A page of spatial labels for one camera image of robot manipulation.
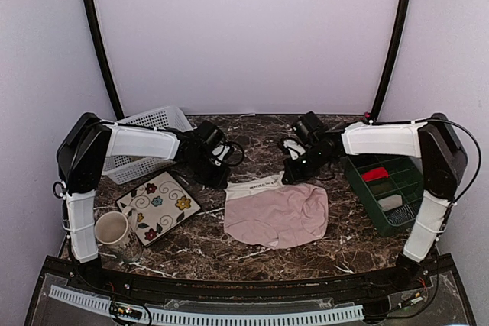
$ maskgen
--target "green organizer box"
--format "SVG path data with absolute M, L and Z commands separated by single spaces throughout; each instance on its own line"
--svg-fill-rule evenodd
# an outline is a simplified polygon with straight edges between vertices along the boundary
M 353 191 L 360 198 L 374 226 L 383 237 L 411 228 L 423 200 L 423 175 L 414 162 L 405 156 L 387 154 L 361 154 L 342 160 L 345 175 Z M 365 182 L 361 175 L 383 167 L 389 178 Z M 391 195 L 401 195 L 403 205 L 383 211 L 377 200 Z

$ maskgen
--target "white plastic basket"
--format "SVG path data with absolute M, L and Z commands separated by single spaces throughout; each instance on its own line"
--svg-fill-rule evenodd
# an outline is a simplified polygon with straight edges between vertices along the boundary
M 123 118 L 119 122 L 149 127 L 172 127 L 180 131 L 192 130 L 192 125 L 183 112 L 173 106 L 143 112 L 130 118 Z M 105 158 L 102 175 L 121 185 L 172 164 L 174 162 L 171 160 L 154 157 L 113 156 Z

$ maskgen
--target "brown marble surface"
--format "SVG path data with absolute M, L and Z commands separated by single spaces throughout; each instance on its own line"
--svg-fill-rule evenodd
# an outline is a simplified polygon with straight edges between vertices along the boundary
M 246 158 L 239 167 L 232 169 L 230 182 L 246 182 L 283 170 L 285 156 L 277 142 L 287 135 L 293 136 L 290 124 L 296 116 L 189 117 L 194 124 L 203 119 L 216 123 L 229 140 L 239 142 L 245 149 Z M 333 127 L 342 121 L 353 122 L 358 117 L 323 116 L 321 119 Z M 224 233 L 225 193 L 179 179 L 202 211 L 145 248 L 136 263 L 123 264 L 100 247 L 103 266 L 144 275 L 220 281 L 311 279 L 393 266 L 408 233 L 380 237 L 341 168 L 333 165 L 332 169 L 336 172 L 335 179 L 309 181 L 324 187 L 329 197 L 328 229 L 321 240 L 288 250 L 242 244 Z M 157 174 L 120 186 L 102 178 L 96 196 L 96 219 L 117 210 L 116 199 Z M 67 257 L 66 249 L 62 257 Z

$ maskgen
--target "mug handle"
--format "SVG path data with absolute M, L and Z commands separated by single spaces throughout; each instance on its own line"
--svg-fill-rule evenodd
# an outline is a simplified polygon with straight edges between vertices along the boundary
M 129 213 L 131 211 L 135 211 L 136 213 L 138 212 L 136 208 L 133 208 L 132 206 L 126 206 L 124 210 L 122 211 L 122 214 L 129 220 Z M 133 231 L 136 230 L 136 221 L 138 220 L 138 216 L 133 213 L 131 216 L 131 220 L 129 221 L 129 226 L 132 228 Z

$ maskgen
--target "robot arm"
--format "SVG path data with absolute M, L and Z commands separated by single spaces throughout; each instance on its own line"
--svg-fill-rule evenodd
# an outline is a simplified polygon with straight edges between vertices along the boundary
M 73 255 L 81 263 L 98 256 L 93 201 L 106 157 L 127 155 L 184 162 L 198 182 L 225 188 L 230 169 L 223 160 L 231 153 L 222 131 L 208 121 L 182 133 L 124 126 L 84 114 L 57 151 L 63 223 L 70 232 Z
M 467 166 L 467 154 L 447 118 L 435 114 L 429 122 L 371 124 L 367 121 L 327 130 L 312 113 L 301 117 L 292 128 L 308 149 L 287 158 L 283 183 L 315 176 L 334 157 L 357 154 L 393 154 L 421 158 L 423 201 L 411 235 L 397 259 L 394 283 L 409 283 L 442 233 L 452 201 Z

